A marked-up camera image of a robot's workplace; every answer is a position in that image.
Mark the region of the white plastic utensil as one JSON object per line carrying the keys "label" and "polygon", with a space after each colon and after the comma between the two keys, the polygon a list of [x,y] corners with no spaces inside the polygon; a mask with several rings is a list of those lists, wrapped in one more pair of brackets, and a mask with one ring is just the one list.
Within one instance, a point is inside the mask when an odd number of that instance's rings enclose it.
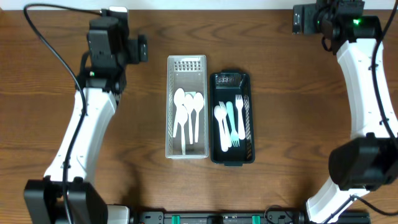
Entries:
{"label": "white plastic utensil", "polygon": [[[185,99],[185,92],[184,92],[183,88],[178,88],[174,94],[174,105],[176,106],[175,115],[177,115],[179,107],[183,105],[184,99]],[[175,116],[174,128],[173,128],[173,137],[174,138],[177,135],[177,128],[178,128],[178,121],[177,121],[177,117]]]}

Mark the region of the white plastic spoon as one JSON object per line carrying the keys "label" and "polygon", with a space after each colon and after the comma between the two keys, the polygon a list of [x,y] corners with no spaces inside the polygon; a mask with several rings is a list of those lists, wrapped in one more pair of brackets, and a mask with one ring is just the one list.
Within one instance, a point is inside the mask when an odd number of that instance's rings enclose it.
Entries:
{"label": "white plastic spoon", "polygon": [[214,116],[218,121],[218,126],[219,126],[219,132],[220,132],[220,144],[221,144],[221,150],[223,152],[227,152],[228,151],[228,144],[226,142],[226,135],[225,135],[225,130],[224,130],[224,126],[223,126],[223,118],[224,118],[224,114],[223,114],[223,109],[221,108],[221,106],[217,105],[214,108]]}
{"label": "white plastic spoon", "polygon": [[192,127],[192,111],[193,111],[193,96],[191,94],[185,95],[184,106],[188,114],[188,134],[190,144],[193,144],[193,127]]}
{"label": "white plastic spoon", "polygon": [[204,106],[204,98],[200,92],[197,92],[193,98],[193,106],[196,112],[196,120],[195,120],[195,143],[198,142],[199,136],[199,115],[200,111]]}
{"label": "white plastic spoon", "polygon": [[176,118],[178,120],[178,124],[181,127],[181,148],[182,148],[182,155],[185,155],[185,123],[188,120],[188,114],[187,114],[187,109],[184,107],[184,105],[180,105],[177,108],[177,113],[176,113]]}

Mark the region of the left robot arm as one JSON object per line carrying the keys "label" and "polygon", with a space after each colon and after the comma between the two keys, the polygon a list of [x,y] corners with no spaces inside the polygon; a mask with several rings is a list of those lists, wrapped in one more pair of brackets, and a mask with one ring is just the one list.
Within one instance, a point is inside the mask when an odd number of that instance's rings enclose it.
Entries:
{"label": "left robot arm", "polygon": [[68,128],[40,180],[30,179],[24,200],[33,223],[136,223],[126,205],[107,204],[94,186],[104,134],[126,87],[126,67],[148,60],[147,39],[129,36],[129,11],[95,12],[88,50],[72,75],[75,102]]}

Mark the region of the mint plastic fork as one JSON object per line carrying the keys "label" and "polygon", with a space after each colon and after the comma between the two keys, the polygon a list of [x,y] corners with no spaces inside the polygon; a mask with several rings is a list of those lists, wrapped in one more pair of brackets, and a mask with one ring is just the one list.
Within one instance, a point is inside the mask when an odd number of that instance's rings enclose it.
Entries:
{"label": "mint plastic fork", "polygon": [[234,119],[234,109],[232,102],[228,101],[226,103],[226,108],[228,112],[228,118],[231,125],[231,142],[234,147],[239,147],[239,136],[236,131],[235,119]]}

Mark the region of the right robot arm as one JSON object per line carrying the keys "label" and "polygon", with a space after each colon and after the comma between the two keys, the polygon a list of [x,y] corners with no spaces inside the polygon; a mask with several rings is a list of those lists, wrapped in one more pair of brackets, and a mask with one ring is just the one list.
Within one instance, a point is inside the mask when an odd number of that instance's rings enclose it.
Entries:
{"label": "right robot arm", "polygon": [[384,74],[388,26],[364,14],[363,1],[317,1],[293,7],[294,34],[321,34],[342,69],[351,112],[351,139],[334,149],[329,177],[295,223],[369,223],[350,212],[356,201],[397,178],[397,117]]}

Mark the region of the white plastic fork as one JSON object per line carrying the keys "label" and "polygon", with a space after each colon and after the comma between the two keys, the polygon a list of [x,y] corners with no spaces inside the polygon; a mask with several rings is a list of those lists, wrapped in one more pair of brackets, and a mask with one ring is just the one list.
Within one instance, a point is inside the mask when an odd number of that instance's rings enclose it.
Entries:
{"label": "white plastic fork", "polygon": [[236,108],[238,110],[238,136],[240,139],[245,139],[245,128],[243,123],[243,98],[241,95],[236,95]]}
{"label": "white plastic fork", "polygon": [[225,132],[225,136],[226,136],[226,145],[228,148],[230,148],[230,147],[232,147],[232,142],[231,142],[231,136],[229,133],[229,127],[228,127],[227,120],[226,120],[226,116],[227,116],[226,105],[222,101],[220,101],[219,104],[220,104],[220,107],[223,112],[223,126],[224,126],[224,132]]}

